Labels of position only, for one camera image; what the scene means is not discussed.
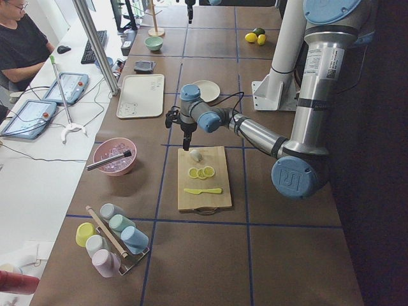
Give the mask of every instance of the red can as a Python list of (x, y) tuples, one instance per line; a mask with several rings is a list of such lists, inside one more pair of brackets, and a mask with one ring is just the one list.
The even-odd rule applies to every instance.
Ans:
[(39, 282), (39, 278), (34, 276), (0, 271), (1, 292), (31, 295), (36, 291)]

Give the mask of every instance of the wooden cutting board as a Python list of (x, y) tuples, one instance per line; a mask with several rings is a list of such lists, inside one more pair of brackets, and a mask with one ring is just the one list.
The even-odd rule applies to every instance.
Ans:
[[(196, 162), (189, 152), (199, 150), (203, 159)], [(232, 207), (230, 181), (228, 180), (227, 160), (224, 147), (191, 148), (190, 151), (178, 150), (178, 210), (181, 212), (214, 213), (218, 208)], [(189, 177), (189, 169), (211, 166), (215, 170), (213, 177), (200, 180)], [(184, 188), (211, 189), (221, 188), (221, 194), (190, 194)]]

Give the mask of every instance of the green bowl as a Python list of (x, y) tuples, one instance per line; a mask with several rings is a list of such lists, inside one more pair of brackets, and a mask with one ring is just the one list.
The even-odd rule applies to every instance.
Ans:
[(163, 39), (158, 36), (151, 36), (146, 38), (145, 45), (151, 51), (158, 51), (163, 46)]

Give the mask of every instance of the lemon slice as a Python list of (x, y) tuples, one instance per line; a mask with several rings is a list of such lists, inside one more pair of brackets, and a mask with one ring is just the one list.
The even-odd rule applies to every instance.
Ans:
[(197, 168), (190, 168), (189, 169), (189, 177), (191, 177), (192, 179), (196, 179), (197, 178), (197, 172), (198, 169)]
[(215, 170), (211, 166), (204, 167), (203, 172), (204, 172), (204, 176), (206, 177), (213, 177), (215, 175)]
[(205, 176), (205, 174), (204, 174), (204, 169), (203, 168), (200, 168), (200, 169), (198, 169), (197, 170), (197, 177), (200, 179), (200, 180), (205, 180), (207, 177)]

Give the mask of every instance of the green fruit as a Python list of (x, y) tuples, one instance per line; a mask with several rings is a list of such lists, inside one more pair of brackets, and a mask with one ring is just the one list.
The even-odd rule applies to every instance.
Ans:
[(256, 36), (259, 36), (261, 34), (265, 34), (265, 30), (262, 29), (261, 27), (256, 27), (255, 29), (252, 30), (252, 33), (255, 33)]
[(255, 41), (258, 40), (258, 37), (256, 36), (255, 33), (248, 33), (245, 35), (245, 40), (248, 41), (249, 43), (254, 43)]
[(264, 34), (261, 34), (258, 36), (258, 45), (264, 45), (266, 42), (266, 36)]

